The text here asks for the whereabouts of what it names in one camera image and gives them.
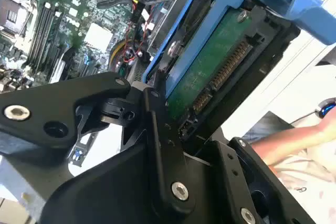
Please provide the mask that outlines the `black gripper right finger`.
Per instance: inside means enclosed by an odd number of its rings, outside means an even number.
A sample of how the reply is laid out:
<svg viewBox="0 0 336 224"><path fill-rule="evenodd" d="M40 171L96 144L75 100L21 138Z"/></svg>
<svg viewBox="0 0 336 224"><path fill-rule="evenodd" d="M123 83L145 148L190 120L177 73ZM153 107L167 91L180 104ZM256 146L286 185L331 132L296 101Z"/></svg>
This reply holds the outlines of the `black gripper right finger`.
<svg viewBox="0 0 336 224"><path fill-rule="evenodd" d="M230 223L313 223L252 147L239 138L214 142L218 192Z"/></svg>

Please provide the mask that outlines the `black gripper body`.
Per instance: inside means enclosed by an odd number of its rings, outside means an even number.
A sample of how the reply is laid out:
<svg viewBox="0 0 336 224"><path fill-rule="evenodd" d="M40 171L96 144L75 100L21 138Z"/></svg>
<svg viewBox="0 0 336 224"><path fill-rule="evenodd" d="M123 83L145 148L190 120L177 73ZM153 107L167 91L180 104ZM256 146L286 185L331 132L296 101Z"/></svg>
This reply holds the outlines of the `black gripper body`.
<svg viewBox="0 0 336 224"><path fill-rule="evenodd" d="M201 158L179 144L149 140L62 184L41 223L223 223L227 145L212 141Z"/></svg>

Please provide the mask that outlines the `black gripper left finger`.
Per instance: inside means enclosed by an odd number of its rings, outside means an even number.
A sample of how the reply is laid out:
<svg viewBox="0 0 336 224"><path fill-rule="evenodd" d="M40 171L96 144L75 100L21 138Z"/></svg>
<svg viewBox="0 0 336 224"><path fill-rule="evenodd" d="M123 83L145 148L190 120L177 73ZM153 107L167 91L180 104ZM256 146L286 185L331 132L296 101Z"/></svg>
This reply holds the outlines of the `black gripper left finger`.
<svg viewBox="0 0 336 224"><path fill-rule="evenodd" d="M149 140L181 146L163 95L113 72L1 94L1 154L25 165L61 166L81 137L110 124L123 127L121 152Z"/></svg>

